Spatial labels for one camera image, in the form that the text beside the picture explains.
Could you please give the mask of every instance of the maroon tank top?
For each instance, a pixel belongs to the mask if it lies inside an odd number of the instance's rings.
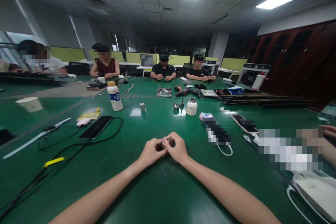
[[[105,75],[107,73],[116,72],[115,59],[111,58],[109,65],[105,65],[100,58],[96,58],[98,72]]]

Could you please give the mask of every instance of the white cup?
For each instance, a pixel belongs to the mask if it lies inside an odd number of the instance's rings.
[[[16,101],[17,104],[24,107],[28,112],[36,112],[43,109],[39,99],[37,97],[28,97]]]
[[[103,84],[106,83],[105,77],[98,77],[97,79],[100,80],[100,82],[103,83]]]

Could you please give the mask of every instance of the ceiling light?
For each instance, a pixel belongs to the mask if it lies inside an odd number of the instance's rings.
[[[263,2],[262,4],[259,4],[256,8],[260,9],[274,9],[280,5],[283,5],[287,2],[290,2],[292,0],[267,0],[266,2]]]

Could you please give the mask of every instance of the white mouse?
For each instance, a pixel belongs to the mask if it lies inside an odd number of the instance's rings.
[[[87,125],[89,124],[89,122],[91,121],[90,118],[83,118],[83,119],[80,119],[77,123],[77,126],[80,127],[80,126],[84,126],[84,125]]]

